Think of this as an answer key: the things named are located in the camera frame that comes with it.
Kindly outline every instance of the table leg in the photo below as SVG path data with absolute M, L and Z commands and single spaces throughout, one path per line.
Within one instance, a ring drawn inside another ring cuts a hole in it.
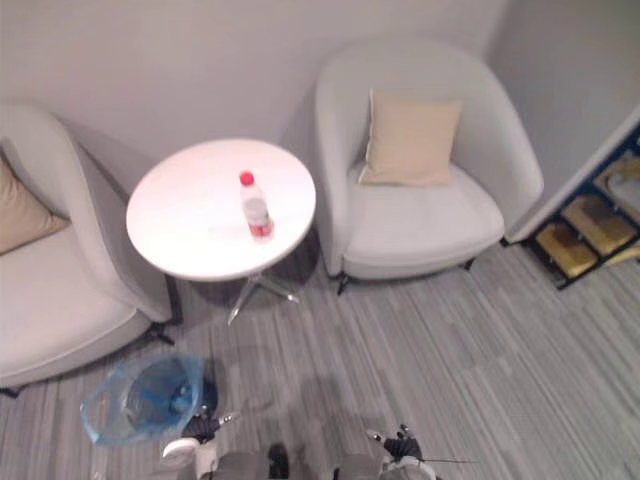
M 227 319 L 227 325 L 231 325 L 231 322 L 233 322 L 233 319 L 238 316 L 238 313 L 240 312 L 242 305 L 245 304 L 245 302 L 249 298 L 249 295 L 251 295 L 251 293 L 255 290 L 257 286 L 258 286 L 258 282 L 255 280 L 255 278 L 253 278 L 253 276 L 247 279 L 247 283 L 245 283 L 244 287 L 242 287 L 242 290 L 240 291 L 240 296 L 236 300 L 236 304 L 231 309 L 231 313 L 229 313 L 229 318 Z
M 287 290 L 285 287 L 277 283 L 275 280 L 272 280 L 269 277 L 265 277 L 264 275 L 257 275 L 256 281 L 261 286 L 263 286 L 267 290 L 271 290 L 276 295 L 280 295 L 290 302 L 300 303 L 298 297 L 296 297 L 291 291 Z
M 272 280 L 268 277 L 265 277 L 262 273 L 256 273 L 251 275 L 247 279 L 247 283 L 244 284 L 242 290 L 240 291 L 240 296 L 236 300 L 235 305 L 231 309 L 229 313 L 229 317 L 227 319 L 227 325 L 231 325 L 231 322 L 238 316 L 240 309 L 247 302 L 249 295 L 255 290 L 257 286 L 261 286 L 266 288 L 267 290 L 275 293 L 276 295 L 280 295 L 292 303 L 300 303 L 300 300 L 293 292 L 287 290 L 285 287 L 277 283 L 275 280 Z

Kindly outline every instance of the armchair armrest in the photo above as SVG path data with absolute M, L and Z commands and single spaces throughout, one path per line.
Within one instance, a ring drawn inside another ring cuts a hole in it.
M 316 90 L 316 157 L 311 166 L 318 185 L 316 223 L 320 247 L 329 275 L 342 271 L 342 252 L 349 241 L 349 188 L 347 173 L 355 159 L 349 134 L 331 108 L 330 89 Z
M 171 307 L 164 274 L 148 264 L 134 249 L 125 225 L 126 204 L 81 146 L 74 144 L 78 167 L 84 182 L 68 188 L 84 189 L 88 199 L 72 207 L 67 199 L 73 226 L 85 255 L 92 263 L 100 283 L 116 298 L 136 306 L 156 322 L 171 318 Z
M 502 213 L 505 237 L 540 198 L 542 172 L 527 133 L 499 80 L 478 65 L 472 98 L 465 103 L 454 161 L 493 197 Z

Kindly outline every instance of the table top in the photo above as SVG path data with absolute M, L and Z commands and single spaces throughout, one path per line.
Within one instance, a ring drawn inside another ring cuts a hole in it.
M 249 170 L 273 221 L 256 241 L 242 210 L 239 175 Z M 127 207 L 134 247 L 160 270 L 188 280 L 230 280 L 260 272 L 303 239 L 316 191 L 306 167 L 286 150 L 257 140 L 201 143 L 159 163 Z

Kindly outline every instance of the shelf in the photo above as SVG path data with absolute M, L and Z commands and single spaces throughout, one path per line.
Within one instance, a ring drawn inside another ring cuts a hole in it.
M 582 195 L 569 204 L 562 217 L 573 225 L 602 256 L 613 253 L 638 232 L 603 200 Z
M 631 150 L 618 160 L 611 163 L 600 175 L 596 177 L 593 184 L 614 204 L 618 205 L 633 221 L 640 224 L 640 211 L 628 204 L 624 200 L 616 197 L 609 187 L 607 181 L 614 174 L 623 174 L 627 178 L 640 179 L 640 157 Z
M 598 257 L 578 240 L 571 228 L 562 223 L 550 223 L 537 236 L 536 241 L 562 269 L 567 278 L 577 277 L 598 261 Z
M 615 257 L 609 259 L 609 261 L 605 264 L 607 267 L 611 265 L 615 265 L 616 263 L 624 262 L 625 260 L 629 260 L 631 258 L 639 258 L 640 259 L 640 245 L 636 245 L 634 247 L 627 248 L 623 252 L 620 252 Z
M 557 288 L 561 288 L 567 283 L 567 276 L 564 274 L 560 267 L 553 261 L 544 248 L 542 248 L 538 242 L 526 242 L 525 248 L 535 256 L 544 267 L 545 272 L 549 276 L 549 279 Z

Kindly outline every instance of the bottle label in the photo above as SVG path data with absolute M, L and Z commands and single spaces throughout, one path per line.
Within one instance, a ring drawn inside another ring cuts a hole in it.
M 263 225 L 249 224 L 249 230 L 254 237 L 268 237 L 271 235 L 272 227 L 273 224 L 270 220 L 267 220 L 267 223 Z

